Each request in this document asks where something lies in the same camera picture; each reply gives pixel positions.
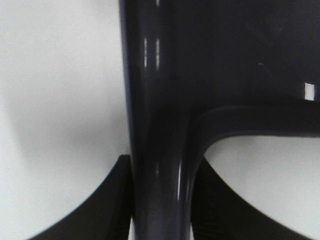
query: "white wall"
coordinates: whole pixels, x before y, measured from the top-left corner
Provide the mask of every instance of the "white wall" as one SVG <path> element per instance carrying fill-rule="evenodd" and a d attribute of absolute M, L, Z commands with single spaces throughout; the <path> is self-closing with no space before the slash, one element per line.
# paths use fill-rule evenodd
<path fill-rule="evenodd" d="M 320 239 L 320 138 L 229 137 L 214 143 L 205 157 L 258 210 Z"/>
<path fill-rule="evenodd" d="M 81 204 L 129 153 L 117 0 L 0 1 L 0 239 Z"/>

